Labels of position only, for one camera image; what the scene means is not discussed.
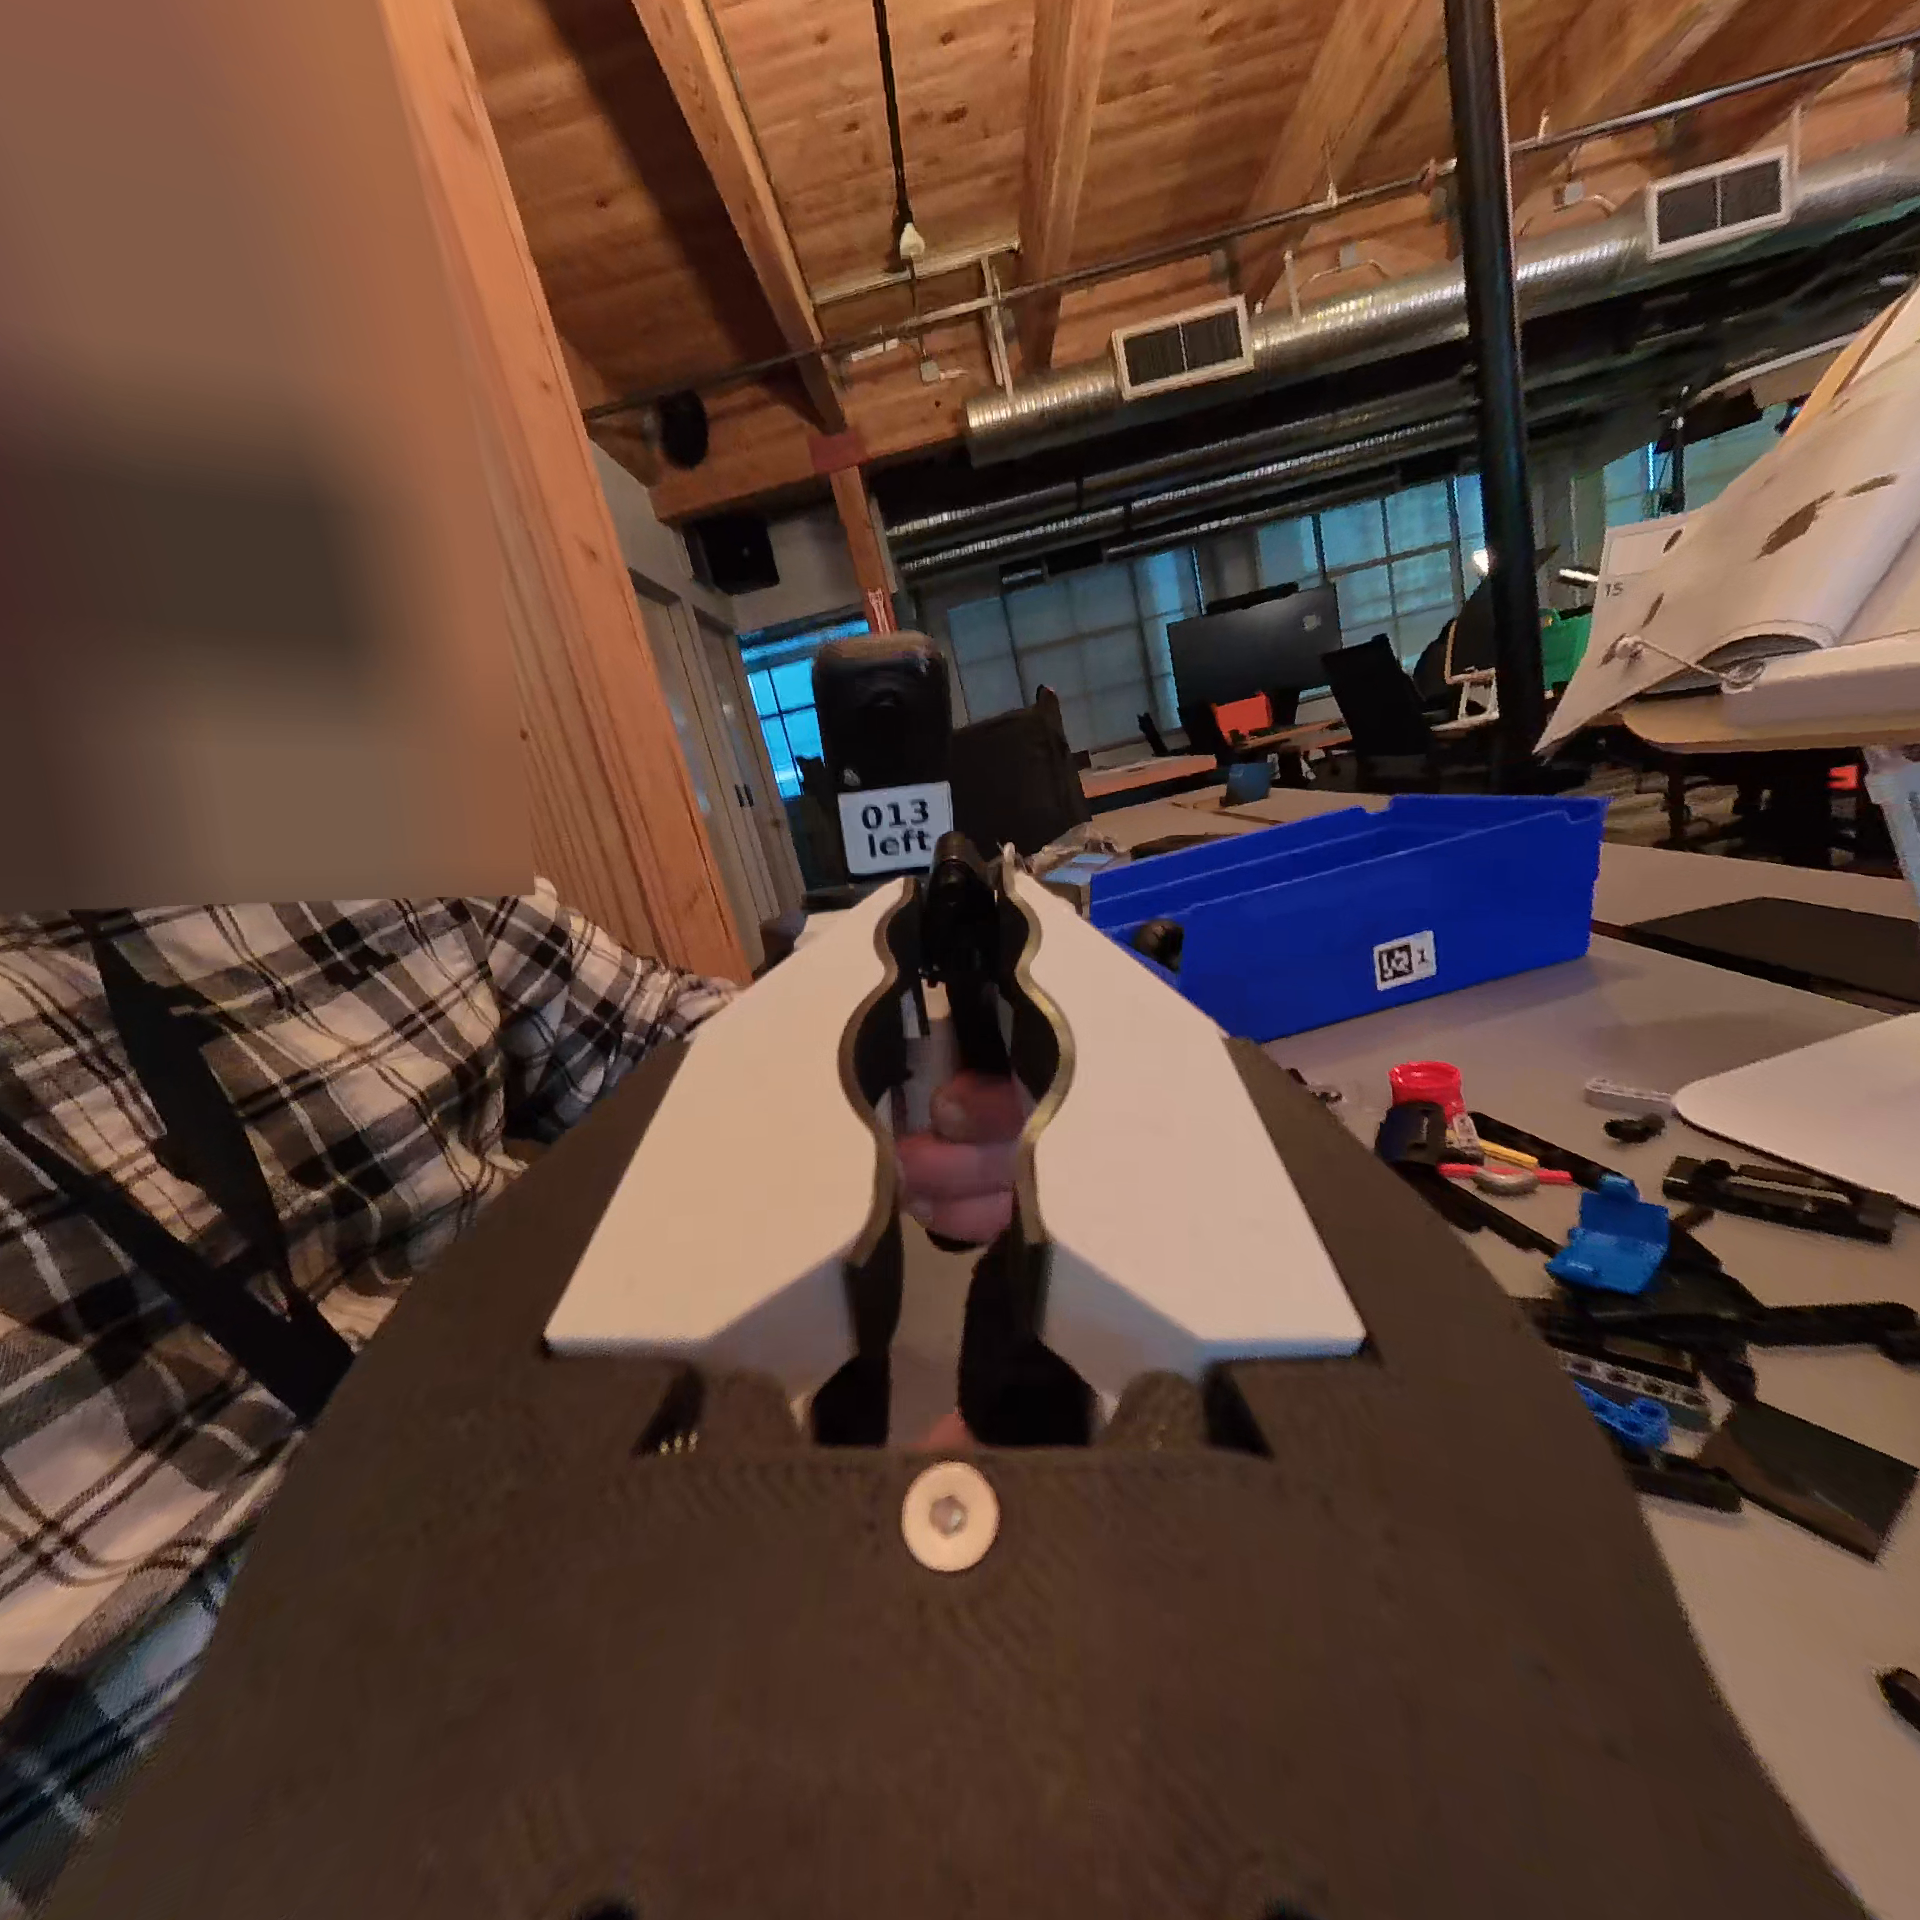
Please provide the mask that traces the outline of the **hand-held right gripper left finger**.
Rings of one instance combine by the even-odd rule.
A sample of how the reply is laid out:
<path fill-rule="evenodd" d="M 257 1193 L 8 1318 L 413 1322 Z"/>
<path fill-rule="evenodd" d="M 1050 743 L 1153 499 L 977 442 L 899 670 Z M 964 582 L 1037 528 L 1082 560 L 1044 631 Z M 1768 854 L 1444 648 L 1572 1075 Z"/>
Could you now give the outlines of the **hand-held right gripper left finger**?
<path fill-rule="evenodd" d="M 890 880 L 699 1027 L 544 1326 L 553 1355 L 768 1376 L 816 1441 L 886 1441 L 916 939 L 918 889 Z"/>

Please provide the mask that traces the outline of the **black connector assembly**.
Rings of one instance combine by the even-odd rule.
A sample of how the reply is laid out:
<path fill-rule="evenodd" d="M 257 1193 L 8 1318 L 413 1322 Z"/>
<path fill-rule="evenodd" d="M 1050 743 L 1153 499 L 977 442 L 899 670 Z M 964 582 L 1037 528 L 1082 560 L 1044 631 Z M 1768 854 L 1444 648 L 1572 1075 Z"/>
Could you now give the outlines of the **black connector assembly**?
<path fill-rule="evenodd" d="M 998 866 L 948 830 L 918 889 L 918 971 L 945 993 L 958 1066 L 992 1079 L 1016 1078 L 1019 945 L 1010 910 Z"/>

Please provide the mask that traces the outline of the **building instruction booklet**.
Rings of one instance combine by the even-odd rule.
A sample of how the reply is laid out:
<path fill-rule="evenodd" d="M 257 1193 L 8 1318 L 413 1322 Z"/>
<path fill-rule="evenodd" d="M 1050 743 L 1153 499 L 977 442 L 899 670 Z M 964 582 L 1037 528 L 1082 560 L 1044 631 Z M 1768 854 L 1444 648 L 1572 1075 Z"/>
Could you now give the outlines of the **building instruction booklet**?
<path fill-rule="evenodd" d="M 1645 528 L 1536 754 L 1612 714 L 1678 753 L 1915 742 L 1915 303 L 1870 322 L 1726 493 Z"/>

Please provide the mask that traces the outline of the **person's left hand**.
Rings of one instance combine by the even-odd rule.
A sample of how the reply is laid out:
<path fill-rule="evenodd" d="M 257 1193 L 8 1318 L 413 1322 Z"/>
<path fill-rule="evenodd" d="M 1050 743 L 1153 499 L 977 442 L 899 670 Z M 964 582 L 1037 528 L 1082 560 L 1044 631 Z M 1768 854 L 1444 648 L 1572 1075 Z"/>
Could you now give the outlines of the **person's left hand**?
<path fill-rule="evenodd" d="M 1012 1222 L 1026 1117 L 1010 1075 L 962 1071 L 938 1086 L 926 1122 L 896 1149 L 900 1211 L 945 1248 L 994 1241 Z"/>

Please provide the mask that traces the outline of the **blue lit window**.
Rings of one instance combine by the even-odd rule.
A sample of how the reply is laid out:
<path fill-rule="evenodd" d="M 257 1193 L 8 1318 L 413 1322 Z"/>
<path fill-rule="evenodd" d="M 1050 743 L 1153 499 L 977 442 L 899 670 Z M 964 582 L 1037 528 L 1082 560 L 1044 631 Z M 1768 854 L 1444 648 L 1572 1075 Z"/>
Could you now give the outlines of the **blue lit window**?
<path fill-rule="evenodd" d="M 828 639 L 828 629 L 813 629 L 786 635 L 749 633 L 738 641 L 762 743 L 782 802 L 797 800 L 802 794 L 801 765 L 822 760 L 811 662 Z"/>

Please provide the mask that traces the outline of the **long black beam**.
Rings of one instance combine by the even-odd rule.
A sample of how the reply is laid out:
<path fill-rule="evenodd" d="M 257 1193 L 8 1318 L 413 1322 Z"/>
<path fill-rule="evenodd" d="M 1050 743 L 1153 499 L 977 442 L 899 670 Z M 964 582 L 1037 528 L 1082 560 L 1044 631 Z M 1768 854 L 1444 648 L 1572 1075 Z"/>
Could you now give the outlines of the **long black beam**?
<path fill-rule="evenodd" d="M 1501 1211 L 1489 1195 L 1454 1185 L 1440 1169 L 1414 1167 L 1412 1170 L 1403 1170 L 1403 1179 L 1440 1219 L 1467 1234 L 1490 1233 L 1499 1241 L 1540 1259 L 1552 1259 L 1564 1251 L 1558 1240 Z"/>

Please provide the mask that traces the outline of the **thin black beam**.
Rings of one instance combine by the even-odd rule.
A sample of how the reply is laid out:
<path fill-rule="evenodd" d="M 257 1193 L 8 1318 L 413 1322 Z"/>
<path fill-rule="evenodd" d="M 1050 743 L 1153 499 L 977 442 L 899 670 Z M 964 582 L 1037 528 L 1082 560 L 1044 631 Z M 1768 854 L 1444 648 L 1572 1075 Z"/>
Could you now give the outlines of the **thin black beam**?
<path fill-rule="evenodd" d="M 1470 1111 L 1472 1128 L 1481 1138 L 1498 1141 L 1501 1145 L 1513 1145 L 1531 1157 L 1539 1160 L 1540 1169 L 1562 1169 L 1576 1178 L 1576 1186 L 1579 1190 L 1597 1190 L 1604 1178 L 1617 1173 L 1617 1169 L 1582 1154 L 1568 1145 L 1555 1144 L 1549 1138 L 1536 1137 L 1508 1120 L 1490 1117 L 1485 1111 Z"/>

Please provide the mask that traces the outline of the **blue folded panel piece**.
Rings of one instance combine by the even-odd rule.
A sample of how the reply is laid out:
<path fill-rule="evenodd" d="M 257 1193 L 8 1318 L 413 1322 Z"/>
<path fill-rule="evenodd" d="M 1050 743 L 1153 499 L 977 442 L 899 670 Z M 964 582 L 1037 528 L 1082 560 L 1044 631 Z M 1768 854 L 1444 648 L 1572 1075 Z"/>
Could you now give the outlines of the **blue folded panel piece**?
<path fill-rule="evenodd" d="M 1602 1173 L 1579 1195 L 1565 1243 L 1546 1274 L 1565 1288 L 1638 1299 L 1659 1278 L 1672 1251 L 1673 1219 L 1621 1173 Z"/>

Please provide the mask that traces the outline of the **white ceiling vent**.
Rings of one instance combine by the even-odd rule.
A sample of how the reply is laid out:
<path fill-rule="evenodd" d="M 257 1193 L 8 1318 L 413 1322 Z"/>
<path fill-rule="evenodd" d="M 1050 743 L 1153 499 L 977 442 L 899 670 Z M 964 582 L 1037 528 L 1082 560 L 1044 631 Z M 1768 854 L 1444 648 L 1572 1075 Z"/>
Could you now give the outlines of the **white ceiling vent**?
<path fill-rule="evenodd" d="M 1797 163 L 1788 147 L 1717 161 L 1645 191 L 1645 258 L 1668 262 L 1785 229 Z"/>
<path fill-rule="evenodd" d="M 1227 295 L 1162 321 L 1117 327 L 1112 335 L 1112 365 L 1123 403 L 1250 375 L 1257 355 L 1246 301 Z"/>

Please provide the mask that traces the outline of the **long grey beam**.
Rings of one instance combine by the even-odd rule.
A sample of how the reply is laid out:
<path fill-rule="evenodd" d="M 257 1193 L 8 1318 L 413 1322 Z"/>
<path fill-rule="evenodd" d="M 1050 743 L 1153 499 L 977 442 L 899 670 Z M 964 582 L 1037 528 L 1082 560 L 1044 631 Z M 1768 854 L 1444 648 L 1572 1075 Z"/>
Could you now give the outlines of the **long grey beam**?
<path fill-rule="evenodd" d="M 1622 1365 L 1578 1351 L 1555 1351 L 1564 1371 L 1582 1384 L 1597 1402 L 1622 1408 L 1641 1402 L 1664 1408 L 1672 1426 L 1689 1433 L 1705 1433 L 1714 1426 L 1714 1406 L 1693 1379 L 1668 1379 L 1636 1365 Z"/>

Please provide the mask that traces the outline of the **tall black chair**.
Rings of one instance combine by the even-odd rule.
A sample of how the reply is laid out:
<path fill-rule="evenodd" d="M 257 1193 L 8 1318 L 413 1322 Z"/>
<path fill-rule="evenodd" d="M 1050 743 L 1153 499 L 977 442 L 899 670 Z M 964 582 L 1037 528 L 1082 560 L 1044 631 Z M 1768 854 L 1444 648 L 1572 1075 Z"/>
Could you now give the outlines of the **tall black chair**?
<path fill-rule="evenodd" d="M 1356 790 L 1387 799 L 1433 794 L 1437 742 L 1393 639 L 1345 642 L 1322 665 L 1348 735 Z"/>

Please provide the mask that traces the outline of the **black square panel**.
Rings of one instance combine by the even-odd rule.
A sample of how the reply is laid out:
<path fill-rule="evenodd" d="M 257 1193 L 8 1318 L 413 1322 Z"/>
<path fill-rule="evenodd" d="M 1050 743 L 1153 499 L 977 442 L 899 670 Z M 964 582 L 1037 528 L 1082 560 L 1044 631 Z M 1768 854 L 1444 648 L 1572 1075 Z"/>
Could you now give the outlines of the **black square panel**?
<path fill-rule="evenodd" d="M 1867 1565 L 1882 1559 L 1917 1482 L 1910 1464 L 1760 1402 L 1732 1406 L 1693 1464 Z"/>

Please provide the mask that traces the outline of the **black floor pole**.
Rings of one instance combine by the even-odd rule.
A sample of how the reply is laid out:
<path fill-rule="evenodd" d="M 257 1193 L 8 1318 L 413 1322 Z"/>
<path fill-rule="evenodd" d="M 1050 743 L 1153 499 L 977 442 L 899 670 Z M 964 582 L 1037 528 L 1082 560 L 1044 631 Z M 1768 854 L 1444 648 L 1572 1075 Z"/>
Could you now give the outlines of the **black floor pole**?
<path fill-rule="evenodd" d="M 1504 794 L 1536 794 L 1542 786 L 1534 747 L 1546 729 L 1546 667 L 1498 6 L 1444 2 L 1444 30 L 1456 227 L 1477 391 L 1481 528 L 1490 562 L 1485 590 L 1496 633 L 1492 776 Z"/>

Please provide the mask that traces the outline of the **black frame piece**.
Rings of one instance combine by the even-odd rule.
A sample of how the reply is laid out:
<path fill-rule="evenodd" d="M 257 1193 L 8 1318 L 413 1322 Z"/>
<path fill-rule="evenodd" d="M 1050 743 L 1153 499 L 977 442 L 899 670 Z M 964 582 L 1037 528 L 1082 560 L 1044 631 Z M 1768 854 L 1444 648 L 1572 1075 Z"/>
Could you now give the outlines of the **black frame piece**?
<path fill-rule="evenodd" d="M 1848 1241 L 1893 1243 L 1901 1206 L 1883 1192 L 1788 1167 L 1678 1157 L 1664 1198 L 1714 1214 Z"/>

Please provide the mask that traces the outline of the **silver air duct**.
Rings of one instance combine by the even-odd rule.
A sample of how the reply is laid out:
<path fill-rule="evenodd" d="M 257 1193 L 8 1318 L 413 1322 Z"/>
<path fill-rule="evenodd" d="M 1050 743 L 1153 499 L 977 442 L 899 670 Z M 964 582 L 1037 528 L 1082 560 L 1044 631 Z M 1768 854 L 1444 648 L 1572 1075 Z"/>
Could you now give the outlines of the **silver air duct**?
<path fill-rule="evenodd" d="M 1542 321 L 1614 297 L 1638 295 L 1720 266 L 1754 266 L 1813 249 L 1857 229 L 1915 213 L 1917 136 L 1900 136 L 1824 161 L 1794 178 L 1785 215 L 1772 227 L 1730 229 L 1673 257 L 1650 251 L 1641 191 L 1621 213 L 1517 246 L 1516 294 L 1523 321 Z M 966 403 L 964 442 L 977 466 L 1026 450 L 1156 426 L 1222 401 L 1246 401 L 1310 378 L 1347 374 L 1442 346 L 1470 335 L 1461 262 L 1307 304 L 1301 319 L 1259 315 L 1250 326 L 1253 365 L 1205 375 L 1186 389 L 1128 399 L 1106 355 Z"/>

